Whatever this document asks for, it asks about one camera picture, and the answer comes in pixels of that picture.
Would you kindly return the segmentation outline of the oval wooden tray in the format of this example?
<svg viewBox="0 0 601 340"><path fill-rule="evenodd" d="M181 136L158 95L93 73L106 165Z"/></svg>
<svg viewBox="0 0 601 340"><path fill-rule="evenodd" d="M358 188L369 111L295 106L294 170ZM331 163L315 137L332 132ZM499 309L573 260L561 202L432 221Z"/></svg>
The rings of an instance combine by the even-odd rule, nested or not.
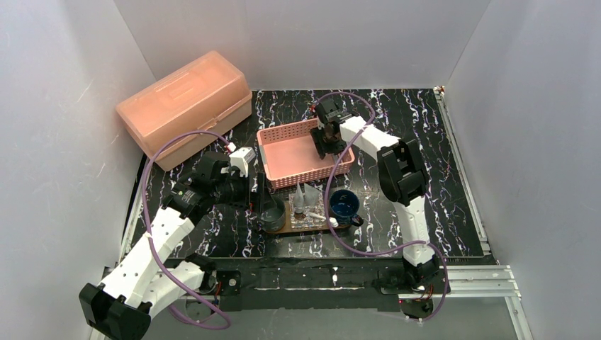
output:
<svg viewBox="0 0 601 340"><path fill-rule="evenodd" d="M320 232L320 231L328 231L328 230L329 230L328 224L326 224L324 222L310 219L310 218L305 218L303 220L296 220L293 215L286 214L285 225L278 232L266 232L266 233L269 233L269 234L294 234L294 233L300 233L300 232Z"/></svg>

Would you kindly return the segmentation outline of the dark green mug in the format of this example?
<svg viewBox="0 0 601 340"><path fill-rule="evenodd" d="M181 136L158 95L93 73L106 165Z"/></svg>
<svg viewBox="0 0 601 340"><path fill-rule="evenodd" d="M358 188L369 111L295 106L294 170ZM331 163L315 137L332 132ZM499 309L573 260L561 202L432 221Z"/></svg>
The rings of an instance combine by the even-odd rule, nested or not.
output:
<svg viewBox="0 0 601 340"><path fill-rule="evenodd" d="M265 232L278 232L286 219L286 206L277 196L271 196L261 204L258 212L258 226Z"/></svg>

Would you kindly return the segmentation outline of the dark blue mug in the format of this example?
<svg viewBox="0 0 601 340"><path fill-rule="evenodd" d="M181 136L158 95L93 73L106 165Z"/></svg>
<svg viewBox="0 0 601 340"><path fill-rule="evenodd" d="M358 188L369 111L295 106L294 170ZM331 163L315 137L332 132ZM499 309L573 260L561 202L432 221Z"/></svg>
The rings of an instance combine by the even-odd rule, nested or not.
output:
<svg viewBox="0 0 601 340"><path fill-rule="evenodd" d="M361 227L364 219L358 214L360 202L358 197L351 191L340 189L335 191L329 199L330 213L340 227Z"/></svg>

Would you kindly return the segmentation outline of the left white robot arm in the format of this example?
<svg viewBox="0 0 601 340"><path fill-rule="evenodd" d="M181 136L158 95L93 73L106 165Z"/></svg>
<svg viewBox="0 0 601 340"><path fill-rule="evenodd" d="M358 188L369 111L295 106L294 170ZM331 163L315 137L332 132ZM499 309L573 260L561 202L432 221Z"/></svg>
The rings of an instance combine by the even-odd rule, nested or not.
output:
<svg viewBox="0 0 601 340"><path fill-rule="evenodd" d="M281 229L283 202L266 188L266 176L252 170L251 147L226 155L206 152L195 171L179 179L147 231L100 283L79 293L86 323L109 339L141 339L152 319L179 297L205 289L215 273L207 257L193 254L169 270L164 262L216 205L250 213L254 225Z"/></svg>

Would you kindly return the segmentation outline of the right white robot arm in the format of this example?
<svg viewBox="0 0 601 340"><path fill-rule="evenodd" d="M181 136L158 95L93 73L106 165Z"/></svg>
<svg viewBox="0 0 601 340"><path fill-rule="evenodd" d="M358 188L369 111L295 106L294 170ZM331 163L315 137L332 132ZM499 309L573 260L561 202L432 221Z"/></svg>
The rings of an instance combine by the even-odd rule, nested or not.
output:
<svg viewBox="0 0 601 340"><path fill-rule="evenodd" d="M426 288L439 264L429 246L425 217L429 179L420 143L378 129L371 120L343 110L329 96L319 98L311 110L318 123L310 135L320 158L328 154L343 157L355 146L376 160L380 189L395 208L405 244L404 284L412 289Z"/></svg>

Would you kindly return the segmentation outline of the white toothpaste tube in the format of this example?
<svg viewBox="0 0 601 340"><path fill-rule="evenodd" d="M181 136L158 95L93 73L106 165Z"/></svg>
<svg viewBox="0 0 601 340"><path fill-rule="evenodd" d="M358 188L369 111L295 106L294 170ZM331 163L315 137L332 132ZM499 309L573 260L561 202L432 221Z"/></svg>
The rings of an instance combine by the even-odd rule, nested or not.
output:
<svg viewBox="0 0 601 340"><path fill-rule="evenodd" d="M304 194L301 189L301 185L297 183L296 192L293 197L293 207L295 209L295 213L302 213L304 211L305 203L304 203Z"/></svg>
<svg viewBox="0 0 601 340"><path fill-rule="evenodd" d="M305 204L309 207L317 206L321 197L321 191L308 183L304 183L303 186L305 191Z"/></svg>

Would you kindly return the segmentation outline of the clear acrylic holder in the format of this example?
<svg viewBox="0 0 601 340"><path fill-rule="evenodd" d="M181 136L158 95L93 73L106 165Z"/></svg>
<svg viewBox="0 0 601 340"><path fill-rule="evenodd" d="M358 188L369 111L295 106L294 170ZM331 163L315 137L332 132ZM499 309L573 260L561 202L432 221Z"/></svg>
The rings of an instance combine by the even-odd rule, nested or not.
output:
<svg viewBox="0 0 601 340"><path fill-rule="evenodd" d="M309 196L303 194L304 206L301 217L296 217L297 207L295 204L295 193L288 195L288 210L290 217L288 226L293 232L308 232L327 229L324 213L323 195L321 193L310 192Z"/></svg>

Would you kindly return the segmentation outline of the pink perforated plastic basket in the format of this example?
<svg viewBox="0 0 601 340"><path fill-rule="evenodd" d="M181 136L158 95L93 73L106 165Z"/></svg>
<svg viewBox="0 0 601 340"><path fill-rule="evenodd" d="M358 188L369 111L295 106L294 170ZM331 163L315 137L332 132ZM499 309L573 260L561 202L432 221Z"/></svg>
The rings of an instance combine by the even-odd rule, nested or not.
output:
<svg viewBox="0 0 601 340"><path fill-rule="evenodd" d="M328 154L321 158L318 154L310 134L317 126L318 120L313 118L257 131L260 159L272 188L296 186L330 175L335 157Z"/></svg>

